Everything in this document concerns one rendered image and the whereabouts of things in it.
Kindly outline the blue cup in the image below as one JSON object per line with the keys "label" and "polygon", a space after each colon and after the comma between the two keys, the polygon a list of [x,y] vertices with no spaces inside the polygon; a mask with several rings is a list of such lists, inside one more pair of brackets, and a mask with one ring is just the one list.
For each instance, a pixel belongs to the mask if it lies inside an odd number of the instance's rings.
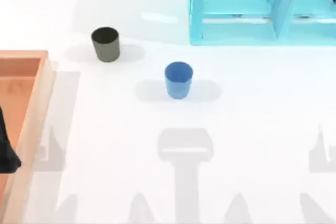
{"label": "blue cup", "polygon": [[164,75],[168,95],[173,99],[186,98],[190,91],[193,73],[193,68],[182,61],[167,65]]}

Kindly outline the dark olive cup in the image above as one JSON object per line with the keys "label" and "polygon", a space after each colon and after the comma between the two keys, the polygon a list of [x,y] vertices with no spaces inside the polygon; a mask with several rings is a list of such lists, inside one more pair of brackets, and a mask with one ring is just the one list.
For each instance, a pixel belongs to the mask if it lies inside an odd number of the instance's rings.
{"label": "dark olive cup", "polygon": [[119,58],[119,32],[116,29],[99,27],[92,32],[91,40],[100,61],[113,62]]}

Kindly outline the light blue rack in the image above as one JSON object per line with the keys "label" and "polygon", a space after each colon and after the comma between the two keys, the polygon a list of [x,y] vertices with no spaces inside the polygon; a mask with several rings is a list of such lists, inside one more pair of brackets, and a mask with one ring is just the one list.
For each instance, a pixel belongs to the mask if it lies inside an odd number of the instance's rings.
{"label": "light blue rack", "polygon": [[188,0],[193,45],[336,46],[336,0]]}

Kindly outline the shallow salmon-coloured box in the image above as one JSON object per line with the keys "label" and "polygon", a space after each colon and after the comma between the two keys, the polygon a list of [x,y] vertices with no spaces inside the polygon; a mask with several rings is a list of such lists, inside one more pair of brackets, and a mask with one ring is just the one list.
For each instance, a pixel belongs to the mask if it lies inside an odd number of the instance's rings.
{"label": "shallow salmon-coloured box", "polygon": [[0,224],[22,224],[33,163],[54,85],[46,50],[0,50],[0,107],[22,166],[0,174]]}

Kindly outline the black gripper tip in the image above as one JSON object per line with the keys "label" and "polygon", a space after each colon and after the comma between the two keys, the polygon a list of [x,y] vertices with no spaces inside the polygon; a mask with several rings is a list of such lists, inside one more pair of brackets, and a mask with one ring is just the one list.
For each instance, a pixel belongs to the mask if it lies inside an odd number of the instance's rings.
{"label": "black gripper tip", "polygon": [[22,165],[9,141],[3,110],[0,107],[0,174],[15,173]]}

